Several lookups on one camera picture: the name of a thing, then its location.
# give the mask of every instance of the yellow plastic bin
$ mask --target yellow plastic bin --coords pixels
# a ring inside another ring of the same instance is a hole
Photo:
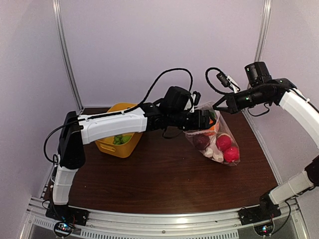
[[[108,110],[108,112],[121,111],[126,110],[127,108],[131,108],[136,106],[136,104],[132,103],[118,103],[114,105],[112,108]],[[107,153],[110,155],[117,156],[119,158],[127,158],[131,155],[136,145],[140,141],[143,133],[123,133],[123,136],[131,135],[129,141],[124,144],[113,144],[114,136],[103,138],[95,141],[99,150],[103,153]]]

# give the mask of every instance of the red fruit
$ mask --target red fruit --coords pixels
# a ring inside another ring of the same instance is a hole
[[[216,146],[220,151],[225,151],[231,146],[231,138],[228,135],[221,135],[216,140]]]
[[[239,159],[239,149],[235,146],[230,147],[224,152],[226,162],[234,162]]]
[[[210,145],[208,136],[198,134],[193,137],[193,144],[198,150],[205,150]]]

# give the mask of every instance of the produce bag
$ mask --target produce bag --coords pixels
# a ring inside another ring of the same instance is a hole
[[[211,116],[216,119],[216,124],[206,130],[186,131],[185,136],[205,157],[235,166],[240,162],[238,144],[220,112],[213,110],[213,104],[214,102],[208,102],[197,109],[209,110]]]

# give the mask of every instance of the pink ball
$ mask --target pink ball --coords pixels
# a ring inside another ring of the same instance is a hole
[[[231,146],[231,138],[228,135],[221,135],[216,140],[216,146],[220,151],[225,151]]]
[[[239,159],[239,149],[235,146],[230,147],[224,152],[226,162],[234,162]]]

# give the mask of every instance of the brown tabletop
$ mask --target brown tabletop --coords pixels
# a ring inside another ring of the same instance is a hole
[[[85,114],[105,109],[86,109]],[[86,164],[75,176],[71,206],[122,213],[193,213],[254,205],[277,185],[245,117],[223,114],[240,148],[229,167],[198,152],[183,134],[164,139],[146,132],[126,159],[85,145]]]

